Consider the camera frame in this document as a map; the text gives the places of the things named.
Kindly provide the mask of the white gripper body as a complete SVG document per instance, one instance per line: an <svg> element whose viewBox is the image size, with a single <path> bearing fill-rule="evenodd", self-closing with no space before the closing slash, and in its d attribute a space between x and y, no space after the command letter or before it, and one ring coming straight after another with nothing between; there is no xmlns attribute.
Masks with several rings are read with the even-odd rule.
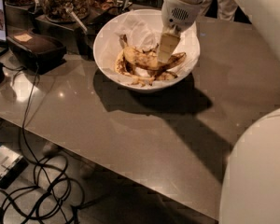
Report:
<svg viewBox="0 0 280 224"><path fill-rule="evenodd" d="M162 30L180 34L195 22L202 0L163 0L161 8Z"/></svg>

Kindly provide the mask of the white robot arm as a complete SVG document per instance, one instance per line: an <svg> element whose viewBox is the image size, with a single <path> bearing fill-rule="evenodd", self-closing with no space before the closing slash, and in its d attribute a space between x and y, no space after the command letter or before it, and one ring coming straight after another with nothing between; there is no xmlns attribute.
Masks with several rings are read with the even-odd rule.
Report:
<svg viewBox="0 0 280 224"><path fill-rule="evenodd" d="M198 16L203 0L163 0L163 29L158 60L169 60L180 34ZM248 12L270 53L280 62L280 0L235 0ZM280 104L270 92L280 79L264 60L264 55L250 50L247 62L263 65L258 87L243 74L232 83L247 84L262 99L259 116L246 128L234 145L224 174L218 224L280 224Z"/></svg>

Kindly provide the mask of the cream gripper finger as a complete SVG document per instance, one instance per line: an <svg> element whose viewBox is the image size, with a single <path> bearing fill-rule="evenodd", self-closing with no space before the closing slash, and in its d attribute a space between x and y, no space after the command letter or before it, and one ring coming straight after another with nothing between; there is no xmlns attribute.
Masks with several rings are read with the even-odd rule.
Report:
<svg viewBox="0 0 280 224"><path fill-rule="evenodd" d="M179 42L180 32L175 26L172 28L163 28L158 47L158 61L160 63L167 63Z"/></svg>

